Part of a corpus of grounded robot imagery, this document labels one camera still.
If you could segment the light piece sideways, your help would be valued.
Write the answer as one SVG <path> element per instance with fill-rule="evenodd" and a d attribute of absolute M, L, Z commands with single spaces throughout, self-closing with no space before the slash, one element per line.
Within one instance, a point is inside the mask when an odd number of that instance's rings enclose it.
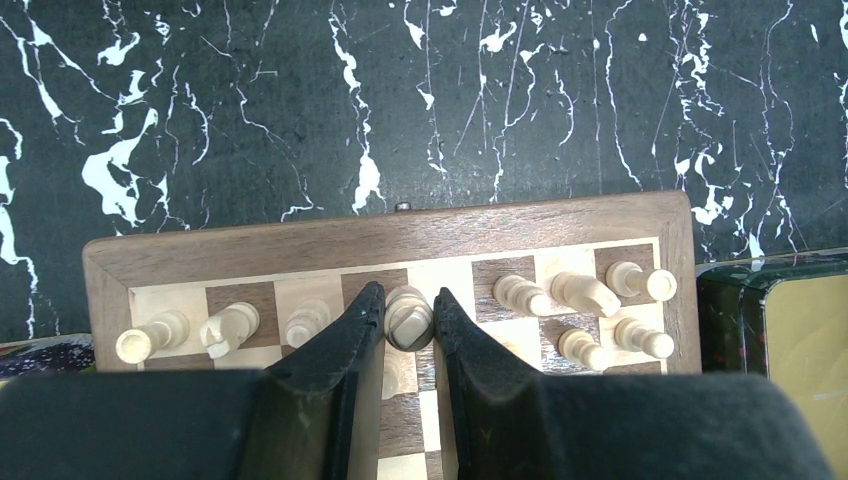
<path fill-rule="evenodd" d="M 551 284 L 553 299 L 577 312 L 611 317 L 621 308 L 618 296 L 593 276 L 559 273 Z"/>

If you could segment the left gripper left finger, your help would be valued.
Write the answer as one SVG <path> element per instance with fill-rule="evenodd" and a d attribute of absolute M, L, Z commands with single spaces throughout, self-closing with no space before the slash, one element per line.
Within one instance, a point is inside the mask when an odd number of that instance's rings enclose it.
<path fill-rule="evenodd" d="M 264 369 L 41 374 L 1 390 L 5 479 L 373 479 L 385 291 Z"/>

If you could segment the light chess piece thirteenth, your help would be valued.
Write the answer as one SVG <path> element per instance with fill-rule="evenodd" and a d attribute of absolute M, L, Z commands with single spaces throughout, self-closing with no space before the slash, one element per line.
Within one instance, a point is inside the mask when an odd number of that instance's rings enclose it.
<path fill-rule="evenodd" d="M 311 340 L 330 323 L 331 310 L 321 299 L 307 299 L 292 312 L 285 324 L 285 340 L 294 349 Z"/>

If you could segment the light chess piece twelfth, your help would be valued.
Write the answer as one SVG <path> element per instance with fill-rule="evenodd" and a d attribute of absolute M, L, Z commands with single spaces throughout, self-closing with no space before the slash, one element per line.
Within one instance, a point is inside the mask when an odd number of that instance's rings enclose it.
<path fill-rule="evenodd" d="M 403 352 L 424 348 L 434 336 L 434 315 L 424 295 L 410 285 L 394 288 L 385 301 L 384 335 Z"/>

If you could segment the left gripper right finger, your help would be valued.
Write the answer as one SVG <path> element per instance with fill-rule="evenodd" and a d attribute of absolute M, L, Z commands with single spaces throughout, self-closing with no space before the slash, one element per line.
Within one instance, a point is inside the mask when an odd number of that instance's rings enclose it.
<path fill-rule="evenodd" d="M 434 301 L 447 479 L 830 479 L 793 402 L 764 377 L 551 375 Z"/>

